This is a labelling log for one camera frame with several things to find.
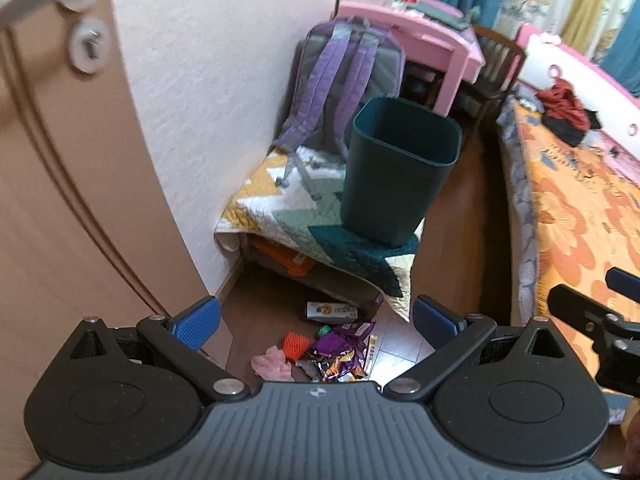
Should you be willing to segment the pink mesh cloth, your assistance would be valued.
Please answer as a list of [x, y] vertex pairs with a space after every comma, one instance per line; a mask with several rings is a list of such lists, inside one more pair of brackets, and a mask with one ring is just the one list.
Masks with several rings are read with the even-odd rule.
[[294, 382], [291, 364], [276, 346], [268, 348], [264, 354], [253, 356], [250, 366], [255, 375], [265, 382]]

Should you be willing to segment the purple plastic bag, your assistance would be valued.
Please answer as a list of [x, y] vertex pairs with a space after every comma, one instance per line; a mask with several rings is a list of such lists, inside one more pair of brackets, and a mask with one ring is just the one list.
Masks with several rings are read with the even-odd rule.
[[320, 382], [366, 378], [369, 337], [374, 328], [375, 322], [335, 325], [314, 342], [307, 356]]

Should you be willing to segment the orange mesh sponge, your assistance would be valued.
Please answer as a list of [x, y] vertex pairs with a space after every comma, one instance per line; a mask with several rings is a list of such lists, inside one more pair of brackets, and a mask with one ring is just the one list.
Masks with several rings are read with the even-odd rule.
[[303, 359], [311, 345], [312, 340], [308, 337], [288, 332], [282, 340], [281, 349], [285, 359], [297, 362]]

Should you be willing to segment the green white bottle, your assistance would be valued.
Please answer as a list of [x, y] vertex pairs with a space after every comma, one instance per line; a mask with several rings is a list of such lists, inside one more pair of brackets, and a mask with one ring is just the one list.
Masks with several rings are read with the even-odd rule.
[[350, 304], [336, 304], [335, 302], [308, 302], [306, 318], [324, 324], [345, 324], [355, 322], [358, 309]]

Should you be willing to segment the dark teal trash bin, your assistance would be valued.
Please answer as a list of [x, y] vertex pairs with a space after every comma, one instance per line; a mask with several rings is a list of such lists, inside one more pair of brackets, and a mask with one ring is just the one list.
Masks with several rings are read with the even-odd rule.
[[462, 130], [430, 108], [375, 98], [352, 121], [341, 203], [345, 229], [408, 243], [459, 159]]

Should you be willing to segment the orange box under bench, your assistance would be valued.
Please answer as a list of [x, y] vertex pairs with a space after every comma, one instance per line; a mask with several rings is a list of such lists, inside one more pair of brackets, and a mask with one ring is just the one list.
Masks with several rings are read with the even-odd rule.
[[313, 258], [261, 236], [252, 236], [250, 246], [279, 263], [293, 278], [304, 278], [316, 264]]

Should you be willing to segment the red and black clothes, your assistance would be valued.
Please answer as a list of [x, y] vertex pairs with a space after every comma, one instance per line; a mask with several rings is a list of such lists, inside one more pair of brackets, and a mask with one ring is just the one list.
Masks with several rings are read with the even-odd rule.
[[550, 88], [537, 91], [536, 98], [544, 109], [542, 124], [571, 148], [581, 144], [589, 131], [602, 128], [597, 113], [582, 105], [574, 86], [563, 78], [556, 77]]

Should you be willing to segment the patterned quilt blanket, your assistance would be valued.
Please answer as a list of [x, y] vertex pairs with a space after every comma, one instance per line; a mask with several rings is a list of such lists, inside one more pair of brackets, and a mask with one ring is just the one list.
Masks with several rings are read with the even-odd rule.
[[285, 172], [288, 156], [271, 151], [235, 193], [215, 237], [236, 252], [242, 235], [258, 235], [372, 285], [404, 321], [410, 318], [411, 269], [423, 226], [408, 242], [387, 247], [346, 230], [341, 222], [345, 165], [336, 157], [299, 148], [306, 176]]

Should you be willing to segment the pink white bed headboard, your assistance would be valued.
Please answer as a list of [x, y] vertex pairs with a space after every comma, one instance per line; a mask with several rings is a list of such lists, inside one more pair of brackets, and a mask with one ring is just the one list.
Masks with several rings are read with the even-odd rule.
[[527, 58], [518, 80], [536, 90], [547, 89], [560, 77], [574, 87], [575, 96], [598, 113], [604, 132], [639, 158], [639, 100], [588, 58], [563, 44], [559, 36], [525, 23], [516, 37]]

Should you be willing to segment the dark wooden chair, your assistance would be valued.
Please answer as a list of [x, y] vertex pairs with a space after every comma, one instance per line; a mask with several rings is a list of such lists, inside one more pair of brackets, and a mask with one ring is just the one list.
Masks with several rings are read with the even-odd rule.
[[462, 94], [477, 104], [474, 130], [477, 131], [492, 112], [503, 106], [520, 76], [526, 61], [525, 49], [495, 29], [473, 26], [476, 39], [485, 58], [476, 81], [464, 84]]

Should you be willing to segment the yellow curtain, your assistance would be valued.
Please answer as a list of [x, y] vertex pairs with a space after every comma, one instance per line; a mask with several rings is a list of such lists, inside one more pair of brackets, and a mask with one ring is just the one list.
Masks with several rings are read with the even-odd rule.
[[573, 0], [561, 32], [564, 44], [579, 53], [585, 53], [603, 5], [604, 0]]

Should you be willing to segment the pink wooden desk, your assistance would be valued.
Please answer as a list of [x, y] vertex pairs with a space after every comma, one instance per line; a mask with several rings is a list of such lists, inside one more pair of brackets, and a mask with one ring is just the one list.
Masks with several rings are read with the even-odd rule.
[[406, 10], [353, 1], [342, 2], [337, 16], [361, 16], [389, 28], [404, 48], [408, 61], [443, 73], [434, 104], [436, 114], [447, 116], [462, 81], [472, 84], [485, 66], [484, 54], [472, 28], [456, 32]]

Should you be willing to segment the purple grey backpack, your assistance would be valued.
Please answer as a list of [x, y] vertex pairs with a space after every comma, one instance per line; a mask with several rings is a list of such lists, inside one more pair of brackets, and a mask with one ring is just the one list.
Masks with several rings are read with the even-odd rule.
[[274, 146], [346, 158], [352, 120], [367, 102], [398, 96], [405, 62], [390, 29], [362, 16], [314, 26], [300, 44], [291, 109]]

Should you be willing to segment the door lock rosette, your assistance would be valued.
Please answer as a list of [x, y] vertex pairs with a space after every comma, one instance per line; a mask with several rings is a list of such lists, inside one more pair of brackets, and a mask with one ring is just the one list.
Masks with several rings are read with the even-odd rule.
[[94, 75], [103, 70], [110, 60], [111, 50], [111, 29], [99, 18], [84, 18], [68, 36], [68, 60], [82, 74]]

